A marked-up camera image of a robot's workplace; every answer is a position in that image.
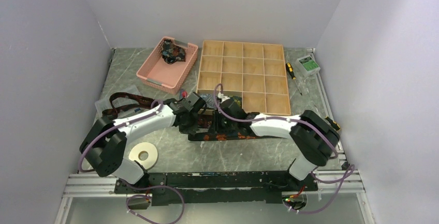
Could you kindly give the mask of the orange floral dark tie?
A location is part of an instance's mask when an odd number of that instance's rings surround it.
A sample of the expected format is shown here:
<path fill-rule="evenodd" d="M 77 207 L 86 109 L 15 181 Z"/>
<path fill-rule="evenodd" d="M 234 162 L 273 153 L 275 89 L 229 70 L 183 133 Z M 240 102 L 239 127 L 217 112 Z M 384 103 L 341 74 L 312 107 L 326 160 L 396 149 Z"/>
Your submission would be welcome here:
<path fill-rule="evenodd" d="M 252 131 L 241 129 L 231 132 L 198 132 L 194 135 L 187 136 L 189 141 L 228 141 L 228 140 L 247 140 L 247 139 L 264 139 L 271 138 L 271 136 L 257 136 Z"/>

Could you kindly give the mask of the red patterned dark tie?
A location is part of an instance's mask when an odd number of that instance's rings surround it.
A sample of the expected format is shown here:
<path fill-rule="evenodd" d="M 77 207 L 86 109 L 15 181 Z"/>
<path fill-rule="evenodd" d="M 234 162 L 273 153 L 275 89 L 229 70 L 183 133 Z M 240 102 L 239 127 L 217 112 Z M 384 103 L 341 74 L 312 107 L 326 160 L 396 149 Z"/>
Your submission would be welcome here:
<path fill-rule="evenodd" d="M 99 110 L 98 113 L 100 113 L 101 116 L 108 117 L 110 120 L 114 120 L 118 117 L 122 117 L 122 112 L 138 109 L 149 110 L 153 101 L 153 98 L 144 97 L 141 95 L 128 92 L 116 92 L 112 94 L 108 100 L 106 100 L 106 103 L 108 103 L 109 106 L 104 107 L 103 110 Z M 208 106 L 206 104 L 202 112 L 199 114 L 199 128 L 209 128 L 212 124 L 213 117 L 212 114 L 207 114 L 207 109 L 213 110 L 213 106 Z"/>

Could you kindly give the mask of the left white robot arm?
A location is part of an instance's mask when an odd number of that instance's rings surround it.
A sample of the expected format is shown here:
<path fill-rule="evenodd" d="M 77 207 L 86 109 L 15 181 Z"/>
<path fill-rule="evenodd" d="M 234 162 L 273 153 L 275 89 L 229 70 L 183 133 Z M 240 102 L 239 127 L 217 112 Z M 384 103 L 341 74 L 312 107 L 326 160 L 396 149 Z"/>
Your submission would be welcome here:
<path fill-rule="evenodd" d="M 80 145 L 78 170 L 87 172 L 82 167 L 86 160 L 91 165 L 90 172 L 95 171 L 100 177 L 116 176 L 134 192 L 144 192 L 149 185 L 148 169 L 124 157 L 126 146 L 172 126 L 182 133 L 194 134 L 198 128 L 198 112 L 206 107 L 205 100 L 193 92 L 181 100 L 155 100 L 149 110 L 128 118 L 110 120 L 104 116 L 94 123 Z"/>

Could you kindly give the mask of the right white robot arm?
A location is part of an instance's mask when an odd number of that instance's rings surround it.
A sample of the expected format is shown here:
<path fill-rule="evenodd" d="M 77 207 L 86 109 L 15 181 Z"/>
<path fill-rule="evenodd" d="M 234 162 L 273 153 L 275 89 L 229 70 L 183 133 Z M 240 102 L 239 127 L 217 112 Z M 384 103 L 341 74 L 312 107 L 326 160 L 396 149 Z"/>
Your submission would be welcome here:
<path fill-rule="evenodd" d="M 291 190 L 300 189 L 314 169 L 325 166 L 330 159 L 338 158 L 335 147 L 340 139 L 339 134 L 311 110 L 294 116 L 250 115 L 230 98 L 220 102 L 215 100 L 214 104 L 223 116 L 247 125 L 257 136 L 294 141 L 301 154 L 293 160 L 285 176 L 286 186 Z"/>

